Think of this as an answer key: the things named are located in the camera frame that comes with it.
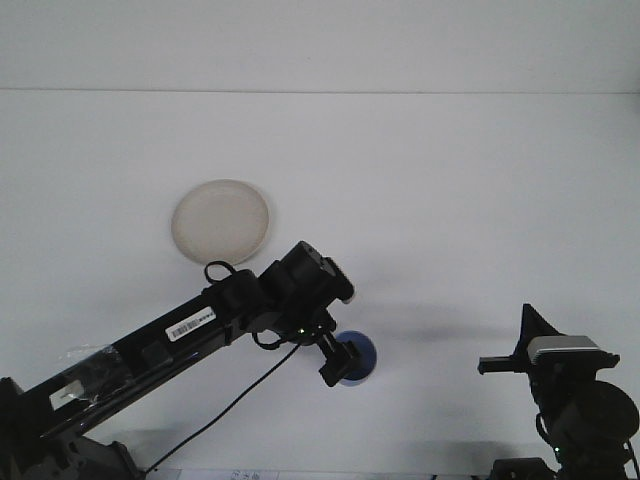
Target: black cable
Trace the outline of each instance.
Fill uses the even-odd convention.
[[[553,447],[553,445],[551,445],[551,439],[549,438],[549,434],[544,429],[544,425],[542,424],[541,413],[538,413],[536,415],[536,430],[538,431],[538,435],[540,435],[540,437],[547,443],[547,445],[550,445],[551,447]]]
[[[258,385],[260,385],[264,380],[267,379],[267,377],[269,377],[269,375],[271,375],[273,372],[275,372],[278,368],[280,368],[284,362],[286,362],[287,360],[289,360],[294,353],[296,353],[296,351],[298,350],[298,348],[300,348],[300,344],[297,344],[289,353],[287,353],[287,355],[280,360],[278,363],[276,363],[273,367],[271,367],[271,369],[265,373],[264,375],[262,375],[258,380],[256,380],[250,387],[248,387],[244,392],[242,392],[233,402],[231,402],[229,404],[229,406],[227,408],[225,408],[216,418],[214,418],[213,420],[211,420],[209,423],[207,423],[204,427],[202,427],[200,430],[198,430],[196,433],[190,435],[189,437],[187,437],[185,440],[183,440],[182,442],[180,442],[178,445],[176,445],[174,448],[172,448],[169,452],[167,452],[165,455],[162,456],[162,458],[160,458],[160,460],[158,460],[156,463],[154,463],[153,465],[151,465],[148,469],[146,469],[143,473],[144,476],[146,478],[146,476],[151,473],[153,470],[155,470],[158,465],[160,465],[162,462],[164,462],[167,458],[169,458],[171,455],[173,455],[174,453],[176,453],[178,450],[180,450],[182,447],[184,447],[187,443],[189,443],[191,440],[193,440],[194,438],[196,438],[198,435],[200,435],[202,432],[204,432],[205,430],[207,430],[208,428],[212,427],[213,425],[215,425],[218,420],[220,420],[222,417],[224,417],[229,410],[231,410],[233,407],[235,407],[238,402],[240,402],[240,400],[242,400],[251,390],[253,390],[254,388],[256,388]]]
[[[636,478],[640,480],[640,468],[638,468],[638,459],[636,458],[636,452],[633,451],[633,447],[631,446],[631,440],[627,440],[627,447],[629,447],[629,452],[631,453],[633,468],[636,470]]]
[[[214,267],[214,266],[224,267],[232,275],[234,273],[236,273],[236,269],[233,268],[233,265],[231,265],[230,263],[225,262],[224,260],[216,260],[215,262],[209,262],[209,263],[207,263],[206,267],[204,267],[204,277],[212,285],[218,281],[218,280],[212,278],[211,275],[209,275],[209,268],[210,267]]]

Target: white table surface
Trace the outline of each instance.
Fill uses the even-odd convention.
[[[480,376],[531,302],[622,356],[640,399],[640,96],[0,92],[0,366],[29,388],[197,295],[174,247],[179,199],[253,183],[273,228],[261,272],[300,239],[358,288],[331,311],[379,351],[357,388],[294,357],[170,468],[487,472],[544,455],[523,375]],[[151,464],[282,353],[250,339],[93,432]]]

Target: round plate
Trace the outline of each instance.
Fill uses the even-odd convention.
[[[178,249],[203,265],[232,265],[253,255],[269,227],[267,202],[237,180],[214,180],[191,190],[173,214],[171,233]]]

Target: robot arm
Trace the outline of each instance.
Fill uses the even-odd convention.
[[[350,342],[332,336],[327,307],[347,302],[353,285],[330,259],[298,243],[256,277],[235,271],[185,304],[40,385],[22,392],[0,381],[0,480],[144,478],[124,446],[82,435],[240,336],[276,332],[285,341],[317,343],[320,369],[335,385],[359,366]]]
[[[613,368],[619,360],[588,337],[558,332],[525,304],[514,353],[480,358],[478,370],[528,375],[540,409],[538,433],[562,469],[555,476],[538,458],[498,460],[491,480],[534,474],[540,479],[627,480],[624,464],[631,453],[624,444],[638,431],[638,409],[618,387],[596,380],[600,369]]]

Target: white wall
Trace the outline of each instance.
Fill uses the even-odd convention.
[[[637,92],[640,3],[5,1],[0,86]]]
[[[481,473],[549,459],[526,377],[476,372],[513,350],[523,302],[621,354],[603,378],[640,399],[640,95],[593,94],[637,91],[637,3],[154,5],[0,7],[2,375],[33,386],[69,348],[195,296],[204,279],[172,244],[171,213],[193,186],[238,178],[274,212],[246,266],[299,239],[332,256],[359,291],[332,313],[380,364],[329,389],[305,349],[169,465]],[[460,47],[453,59],[437,40]],[[91,91],[60,91],[73,88]],[[148,465],[278,358],[242,339],[94,435]]]

